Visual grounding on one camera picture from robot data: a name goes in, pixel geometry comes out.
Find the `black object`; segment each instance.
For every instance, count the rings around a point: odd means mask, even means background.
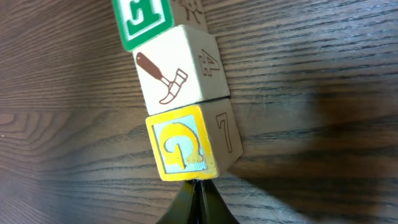
[[[188,180],[157,224],[239,224],[211,180]]]

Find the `stack of blocks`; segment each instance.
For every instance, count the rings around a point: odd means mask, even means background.
[[[136,63],[160,177],[218,177],[243,148],[201,2],[113,0],[113,7],[123,47]]]

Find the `block with yellow border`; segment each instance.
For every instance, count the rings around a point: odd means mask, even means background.
[[[229,99],[157,114],[146,124],[165,181],[216,178],[243,153]]]

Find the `green frame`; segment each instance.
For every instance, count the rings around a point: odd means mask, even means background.
[[[136,47],[140,46],[141,44],[151,40],[152,38],[156,37],[157,35],[163,33],[167,29],[173,27],[174,20],[172,17],[171,7],[169,4],[169,0],[161,0],[162,7],[164,11],[165,21],[156,27],[148,30],[147,32],[133,38],[132,40],[127,40],[126,34],[124,32],[123,20],[121,17],[121,9],[120,9],[120,0],[112,0],[113,11],[116,18],[116,24],[118,25],[119,35],[122,42],[123,48],[128,51],[132,52]]]

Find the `wooden block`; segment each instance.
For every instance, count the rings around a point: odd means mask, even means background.
[[[112,4],[126,51],[180,24],[207,32],[200,0],[112,0]]]
[[[229,96],[216,39],[180,25],[133,51],[150,115]]]
[[[157,114],[146,124],[165,181],[216,178],[243,153],[229,99]]]

